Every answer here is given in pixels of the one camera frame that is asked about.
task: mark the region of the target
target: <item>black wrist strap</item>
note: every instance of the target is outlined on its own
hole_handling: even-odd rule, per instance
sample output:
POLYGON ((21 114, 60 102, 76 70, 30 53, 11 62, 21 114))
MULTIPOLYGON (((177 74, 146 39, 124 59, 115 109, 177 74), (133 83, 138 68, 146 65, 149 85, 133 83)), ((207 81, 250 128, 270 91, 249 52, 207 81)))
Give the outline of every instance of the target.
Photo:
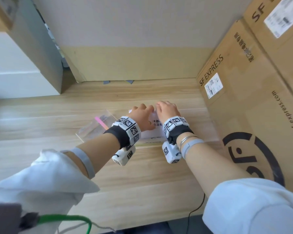
POLYGON ((168 142, 170 144, 175 145, 177 142, 178 136, 185 132, 193 133, 193 131, 186 125, 176 126, 174 129, 172 129, 171 132, 169 132, 168 142))
POLYGON ((126 131, 119 126, 112 126, 103 134, 105 133, 111 133, 117 138, 119 144, 121 145, 120 149, 130 146, 129 136, 127 135, 126 131))

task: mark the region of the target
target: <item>green cable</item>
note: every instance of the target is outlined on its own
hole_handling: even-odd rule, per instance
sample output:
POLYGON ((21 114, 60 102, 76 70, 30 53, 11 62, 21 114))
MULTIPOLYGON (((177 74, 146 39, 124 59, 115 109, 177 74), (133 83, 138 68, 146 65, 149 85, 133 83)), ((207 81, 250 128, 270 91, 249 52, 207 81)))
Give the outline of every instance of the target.
POLYGON ((38 225, 47 222, 58 222, 58 221, 85 221, 88 223, 88 230, 86 234, 90 233, 92 222, 89 218, 80 215, 64 215, 64 214, 46 214, 41 215, 38 221, 38 225))

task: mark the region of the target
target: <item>wooden table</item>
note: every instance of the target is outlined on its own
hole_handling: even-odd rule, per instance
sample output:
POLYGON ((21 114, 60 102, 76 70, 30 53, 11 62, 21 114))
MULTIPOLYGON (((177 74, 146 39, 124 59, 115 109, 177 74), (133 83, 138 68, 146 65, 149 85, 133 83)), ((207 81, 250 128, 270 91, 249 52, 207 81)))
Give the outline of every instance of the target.
MULTIPOLYGON (((65 73, 65 82, 71 77, 65 73)), ((29 166, 41 149, 70 149, 93 116, 108 109, 115 117, 132 106, 174 102, 193 131, 222 153, 194 78, 74 83, 60 96, 0 100, 0 180, 29 166)), ((140 148, 125 166, 110 160, 93 179, 101 191, 87 194, 70 211, 102 226, 123 229, 186 217, 203 191, 184 160, 168 164, 161 147, 140 148)), ((64 222, 60 230, 75 225, 64 222)), ((93 227, 91 233, 102 232, 93 227)), ((86 225, 70 232, 86 233, 86 225)))

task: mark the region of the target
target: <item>transparent plastic container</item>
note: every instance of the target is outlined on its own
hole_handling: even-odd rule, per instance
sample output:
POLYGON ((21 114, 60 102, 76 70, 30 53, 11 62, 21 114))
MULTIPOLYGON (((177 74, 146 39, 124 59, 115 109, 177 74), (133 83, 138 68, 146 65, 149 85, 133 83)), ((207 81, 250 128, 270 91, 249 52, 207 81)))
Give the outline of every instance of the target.
POLYGON ((76 135, 82 142, 86 142, 103 134, 116 120, 108 110, 102 110, 101 113, 94 116, 90 123, 81 128, 76 135))

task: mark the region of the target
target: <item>right hand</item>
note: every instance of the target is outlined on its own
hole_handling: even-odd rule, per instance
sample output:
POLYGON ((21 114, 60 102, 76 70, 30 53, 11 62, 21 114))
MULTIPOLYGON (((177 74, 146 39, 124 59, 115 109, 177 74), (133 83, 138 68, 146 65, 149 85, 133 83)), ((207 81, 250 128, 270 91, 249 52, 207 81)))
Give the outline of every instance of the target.
POLYGON ((169 118, 175 116, 181 116, 177 109, 176 104, 172 104, 168 101, 159 101, 156 103, 156 112, 161 123, 166 122, 169 118))

